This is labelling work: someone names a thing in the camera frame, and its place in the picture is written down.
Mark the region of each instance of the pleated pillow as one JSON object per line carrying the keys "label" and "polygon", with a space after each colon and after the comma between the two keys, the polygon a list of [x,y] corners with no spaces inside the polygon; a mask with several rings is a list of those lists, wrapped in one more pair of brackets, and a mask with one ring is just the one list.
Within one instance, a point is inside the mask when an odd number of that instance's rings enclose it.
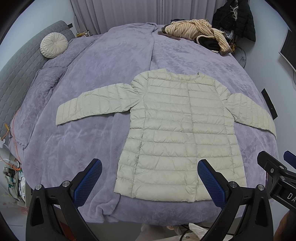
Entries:
{"label": "pleated pillow", "polygon": [[46,35],[40,44],[40,51],[46,58],[54,58],[68,48],[67,38],[61,33],[50,33]]}

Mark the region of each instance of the striped garment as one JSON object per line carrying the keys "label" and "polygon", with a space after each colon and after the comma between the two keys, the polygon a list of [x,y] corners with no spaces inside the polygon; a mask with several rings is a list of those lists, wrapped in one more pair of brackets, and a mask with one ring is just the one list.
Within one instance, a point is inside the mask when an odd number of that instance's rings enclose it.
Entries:
{"label": "striped garment", "polygon": [[192,19],[186,21],[171,22],[166,26],[165,32],[179,38],[194,40],[200,37],[215,38],[221,47],[220,54],[226,55],[232,50],[227,43],[222,31],[212,28],[212,25],[206,19]]}

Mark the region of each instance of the black jacket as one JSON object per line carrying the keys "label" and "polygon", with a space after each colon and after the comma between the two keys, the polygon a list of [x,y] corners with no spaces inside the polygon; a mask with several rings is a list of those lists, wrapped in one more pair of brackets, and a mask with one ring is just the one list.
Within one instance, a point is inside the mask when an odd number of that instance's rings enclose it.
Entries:
{"label": "black jacket", "polygon": [[224,6],[217,9],[214,14],[212,26],[216,29],[222,27],[225,30],[234,30],[237,36],[241,38],[246,37],[255,42],[255,26],[248,0],[237,0],[237,2],[238,12],[236,21],[232,17],[233,12],[231,12],[230,8],[230,6],[236,6],[235,0],[227,0]]}

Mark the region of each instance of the gray headboard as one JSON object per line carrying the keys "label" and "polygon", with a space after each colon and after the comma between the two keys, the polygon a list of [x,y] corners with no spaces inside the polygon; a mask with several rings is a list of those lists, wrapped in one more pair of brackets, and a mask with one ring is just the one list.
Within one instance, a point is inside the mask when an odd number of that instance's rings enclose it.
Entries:
{"label": "gray headboard", "polygon": [[75,38],[64,21],[58,21],[36,34],[26,42],[0,71],[0,136],[6,133],[5,123],[9,126],[15,112],[20,108],[31,82],[46,63],[40,52],[40,43],[49,33],[59,32],[67,40]]}

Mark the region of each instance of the jacket sleeve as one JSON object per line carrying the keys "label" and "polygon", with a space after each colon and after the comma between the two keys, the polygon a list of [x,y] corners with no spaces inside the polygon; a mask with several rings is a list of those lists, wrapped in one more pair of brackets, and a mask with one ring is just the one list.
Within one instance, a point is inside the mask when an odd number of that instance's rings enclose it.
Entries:
{"label": "jacket sleeve", "polygon": [[114,84],[82,93],[57,109],[56,125],[91,115],[124,112],[139,103],[143,95],[138,83]]}
{"label": "jacket sleeve", "polygon": [[227,98],[224,105],[233,115],[235,122],[268,130],[276,138],[276,128],[271,116],[249,97],[242,93],[235,93]]}

